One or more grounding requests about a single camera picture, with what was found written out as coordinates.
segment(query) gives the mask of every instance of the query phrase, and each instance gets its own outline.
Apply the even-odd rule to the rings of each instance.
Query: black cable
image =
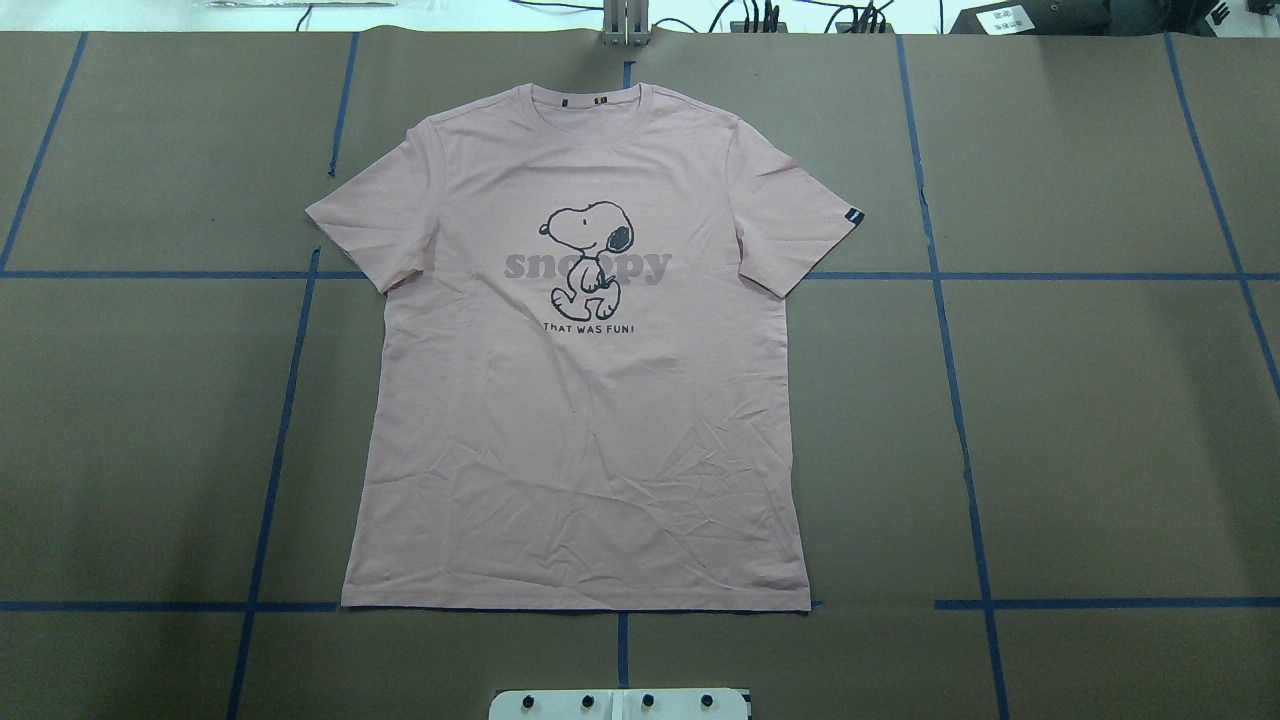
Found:
[[[687,27],[689,29],[691,29],[691,31],[694,31],[694,32],[698,32],[698,29],[695,29],[695,28],[694,28],[694,26],[691,26],[691,24],[686,23],[685,20],[682,20],[682,19],[680,19],[680,18],[662,18],[660,20],[658,20],[658,22],[653,23],[653,27],[658,27],[658,26],[660,26],[662,23],[668,23],[668,22],[669,22],[669,23],[680,23],[680,24],[682,24],[682,26]]]
[[[858,28],[855,32],[870,32],[878,14],[879,10],[876,9],[876,3],[868,0],[867,9],[863,10],[861,17],[858,18],[858,23],[854,26]]]
[[[840,15],[840,13],[844,13],[845,10],[852,10],[854,12],[854,22],[855,23],[858,22],[858,8],[855,8],[852,5],[841,5],[838,10],[836,10],[835,13],[831,14],[831,19],[827,20],[827,27],[822,28],[823,35],[831,32],[831,26],[836,24],[836,17]]]
[[[724,4],[721,5],[721,9],[716,12],[716,17],[712,18],[712,27],[708,28],[707,32],[716,32],[716,23],[719,22],[721,15],[723,15],[724,10],[728,10],[728,6],[732,5],[733,3],[735,0],[724,0]]]
[[[594,5],[570,5],[568,3],[534,3],[532,0],[507,0],[508,3],[515,3],[517,5],[529,5],[531,8],[572,8],[575,10],[600,10],[604,8],[596,8]]]
[[[298,18],[298,24],[293,26],[293,32],[298,32],[302,29],[302,23],[307,22],[307,17],[311,15],[311,10],[315,9],[316,9],[315,5],[307,5],[307,12],[302,13],[302,17]]]

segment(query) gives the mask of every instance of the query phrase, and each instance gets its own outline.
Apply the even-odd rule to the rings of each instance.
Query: t-shirt hem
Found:
[[[636,593],[588,597],[579,593],[557,596],[445,594],[343,589],[343,607],[422,607],[447,610],[577,610],[577,611],[730,611],[730,612],[808,612],[813,609],[808,589],[753,591],[732,594]]]

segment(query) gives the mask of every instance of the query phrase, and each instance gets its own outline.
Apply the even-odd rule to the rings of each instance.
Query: blue tape line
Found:
[[[1092,598],[1030,598],[1030,600],[940,600],[934,610],[973,611],[993,610],[1158,610],[1158,609],[1231,609],[1280,607],[1280,597],[1092,597]]]
[[[160,281],[305,281],[302,270],[0,270],[10,279],[160,279]],[[366,281],[360,270],[321,270],[317,281]],[[942,281],[965,282],[1236,282],[1235,273],[957,273],[941,272]],[[1249,273],[1248,279],[1277,282],[1280,273]],[[932,281],[933,273],[901,270],[813,272],[806,281]]]
[[[3,270],[0,278],[63,281],[305,281],[300,270]],[[358,270],[325,270],[319,281],[364,281]]]
[[[987,571],[987,551],[982,539],[982,519],[978,515],[978,491],[973,480],[973,461],[969,455],[969,433],[965,429],[964,407],[960,404],[960,382],[956,377],[955,352],[951,347],[951,327],[947,323],[947,306],[942,296],[942,277],[938,266],[937,243],[933,238],[933,218],[924,196],[924,160],[920,154],[920,137],[915,124],[915,105],[911,100],[911,77],[906,65],[906,45],[902,36],[897,41],[897,64],[902,79],[902,101],[906,106],[906,127],[911,137],[911,159],[915,163],[915,186],[920,197],[920,217],[924,222],[924,234],[928,238],[929,273],[933,277],[933,302],[938,311],[938,328],[942,333],[942,356],[947,366],[947,386],[951,391],[951,414],[955,418],[956,434],[960,438],[960,454],[964,457],[964,483],[969,495],[969,530],[973,536],[973,553],[978,566],[978,587],[984,602],[991,602],[991,578]],[[1009,694],[1005,689],[1005,667],[1000,655],[1000,635],[996,632],[996,614],[984,610],[987,625],[987,650],[991,656],[991,676],[996,691],[996,707],[1001,720],[1009,720]]]
[[[259,602],[255,612],[337,612],[337,602]]]
[[[257,611],[257,597],[262,587],[262,568],[266,565],[266,547],[271,537],[271,519],[275,516],[275,495],[280,486],[280,470],[284,468],[284,441],[289,434],[289,420],[293,416],[293,396],[298,387],[298,365],[302,361],[302,342],[307,336],[307,322],[311,318],[311,297],[315,295],[316,274],[320,266],[320,249],[311,252],[311,266],[307,269],[307,287],[302,293],[302,311],[298,314],[298,332],[293,337],[293,357],[289,360],[289,379],[284,386],[284,407],[280,410],[280,428],[275,434],[275,454],[271,457],[271,477],[266,483],[266,502],[262,506],[262,524],[257,532],[257,550],[253,555],[253,574],[248,584],[248,602],[244,610],[244,624],[241,628],[239,652],[236,656],[236,674],[232,678],[232,693],[227,702],[227,720],[234,720],[239,712],[241,691],[244,687],[244,669],[248,664],[250,642],[253,639],[253,615]]]
[[[630,615],[618,612],[618,687],[631,687]]]
[[[4,249],[0,249],[0,270],[9,264],[9,255],[13,252],[13,243],[18,238],[18,228],[22,227],[22,218],[27,214],[27,202],[31,200],[31,191],[36,187],[36,178],[40,177],[40,168],[45,164],[45,152],[49,151],[49,143],[54,138],[54,128],[58,127],[58,119],[63,115],[63,106],[67,104],[67,96],[72,91],[72,81],[76,79],[76,70],[79,68],[81,58],[84,55],[84,44],[88,41],[88,33],[82,32],[79,41],[76,44],[76,54],[72,55],[72,64],[67,68],[67,77],[63,78],[63,90],[58,94],[58,102],[54,104],[54,113],[49,118],[49,124],[45,126],[45,137],[40,140],[40,149],[36,150],[36,161],[31,164],[31,173],[27,174],[27,184],[22,188],[22,197],[18,199],[18,209],[13,214],[13,222],[9,223],[9,234],[5,237]]]
[[[1240,254],[1235,247],[1231,225],[1226,222],[1222,199],[1217,193],[1217,183],[1213,182],[1213,173],[1210,170],[1208,160],[1204,158],[1204,147],[1201,145],[1199,133],[1196,132],[1196,119],[1192,118],[1192,106],[1187,101],[1187,90],[1183,86],[1183,72],[1178,67],[1178,51],[1174,49],[1174,36],[1169,32],[1165,32],[1165,51],[1169,54],[1169,68],[1174,73],[1174,87],[1178,88],[1178,102],[1183,106],[1183,119],[1187,120],[1187,132],[1192,136],[1192,147],[1196,149],[1196,159],[1199,161],[1201,174],[1204,176],[1204,184],[1208,187],[1208,195],[1213,200],[1213,213],[1217,214],[1217,224],[1222,231],[1222,240],[1226,241],[1226,251],[1231,256],[1231,265],[1235,268],[1235,275],[1240,282],[1240,293],[1244,295],[1244,304],[1249,309],[1253,333],[1258,337],[1258,345],[1262,346],[1262,356],[1266,360],[1267,372],[1271,373],[1271,387],[1276,397],[1280,398],[1280,369],[1276,368],[1275,356],[1271,354],[1271,343],[1267,342],[1266,329],[1262,328],[1262,318],[1258,316],[1258,307],[1253,301],[1253,291],[1249,290],[1249,279],[1244,273],[1244,263],[1240,261]]]
[[[0,601],[0,612],[244,612],[247,602]],[[260,602],[255,612],[337,612],[337,602]]]
[[[342,78],[342,100],[338,102],[338,122],[333,127],[333,155],[329,156],[329,177],[338,173],[338,150],[342,149],[342,126],[347,122],[347,99],[351,96],[351,76],[356,72],[356,49],[360,47],[360,33],[351,33],[351,47],[347,50],[347,74]]]
[[[1221,282],[1231,273],[938,273],[943,281]]]
[[[929,281],[933,275],[929,273],[906,273],[906,272],[814,272],[805,274],[806,281]]]
[[[0,601],[0,612],[244,612],[243,602]]]
[[[232,694],[227,701],[227,720],[236,720],[239,715],[239,698],[244,689],[244,669],[248,666],[248,643],[253,638],[253,610],[244,612],[244,624],[241,625],[239,652],[236,653],[236,674],[232,676]]]

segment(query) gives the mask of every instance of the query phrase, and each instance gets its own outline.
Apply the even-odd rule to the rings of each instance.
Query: pink t-shirt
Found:
[[[343,605],[809,610],[782,299],[859,210],[641,83],[431,115],[307,213],[387,293]]]

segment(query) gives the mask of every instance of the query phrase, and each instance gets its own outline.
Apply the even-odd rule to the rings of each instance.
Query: snoopy graphic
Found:
[[[581,255],[564,278],[566,287],[552,291],[556,310],[580,323],[613,316],[622,288],[616,277],[604,275],[600,252],[626,252],[634,242],[635,228],[622,208],[608,200],[586,208],[561,208],[538,232]]]

